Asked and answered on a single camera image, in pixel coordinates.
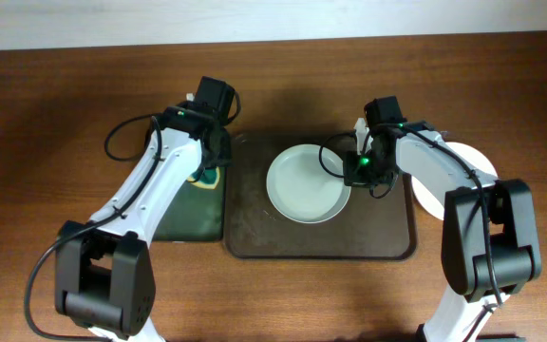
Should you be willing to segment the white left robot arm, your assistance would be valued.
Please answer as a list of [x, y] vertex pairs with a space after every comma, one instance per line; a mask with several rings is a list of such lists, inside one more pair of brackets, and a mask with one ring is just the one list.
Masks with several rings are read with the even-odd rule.
[[172, 106], [151, 116], [135, 168], [86, 223], [57, 238], [54, 305], [99, 341], [160, 341], [151, 319], [156, 283], [149, 247], [168, 206], [198, 172], [227, 165], [233, 117]]

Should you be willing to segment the light blue plate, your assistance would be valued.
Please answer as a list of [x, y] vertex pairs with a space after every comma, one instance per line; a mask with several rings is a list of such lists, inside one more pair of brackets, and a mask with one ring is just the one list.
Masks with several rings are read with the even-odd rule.
[[315, 224], [334, 218], [349, 202], [351, 188], [340, 177], [341, 158], [316, 144], [299, 144], [270, 164], [266, 190], [273, 207], [287, 219]]

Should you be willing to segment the green and yellow sponge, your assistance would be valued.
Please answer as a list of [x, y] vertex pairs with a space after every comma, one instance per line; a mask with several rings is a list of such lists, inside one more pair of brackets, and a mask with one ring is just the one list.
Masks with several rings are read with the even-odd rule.
[[220, 182], [220, 168], [200, 168], [187, 181], [197, 188], [214, 190]]

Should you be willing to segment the black water tray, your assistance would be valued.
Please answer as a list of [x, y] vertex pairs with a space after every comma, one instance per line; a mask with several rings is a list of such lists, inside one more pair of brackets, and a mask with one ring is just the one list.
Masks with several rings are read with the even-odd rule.
[[153, 200], [161, 209], [153, 239], [157, 241], [210, 242], [222, 237], [225, 170], [220, 168], [216, 189], [200, 189], [187, 179], [201, 166], [201, 142], [189, 134], [165, 128], [162, 165], [154, 177]]

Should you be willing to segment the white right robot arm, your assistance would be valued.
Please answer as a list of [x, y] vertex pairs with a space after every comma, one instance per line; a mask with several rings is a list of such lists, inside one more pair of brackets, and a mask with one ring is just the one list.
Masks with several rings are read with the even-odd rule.
[[443, 205], [441, 261], [447, 282], [419, 341], [475, 341], [491, 316], [539, 277], [533, 197], [523, 180], [500, 180], [457, 154], [425, 122], [367, 123], [344, 158], [349, 186], [391, 185], [400, 173]]

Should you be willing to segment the brown serving tray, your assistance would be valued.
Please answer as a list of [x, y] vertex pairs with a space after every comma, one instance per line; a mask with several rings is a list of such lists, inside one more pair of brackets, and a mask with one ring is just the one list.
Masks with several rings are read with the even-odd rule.
[[226, 171], [223, 233], [239, 258], [362, 259], [401, 261], [417, 248], [411, 178], [397, 179], [377, 199], [354, 188], [334, 218], [303, 224], [284, 217], [270, 201], [266, 176], [274, 159], [302, 143], [324, 144], [337, 155], [354, 148], [351, 138], [320, 135], [241, 134], [232, 140], [233, 161]]

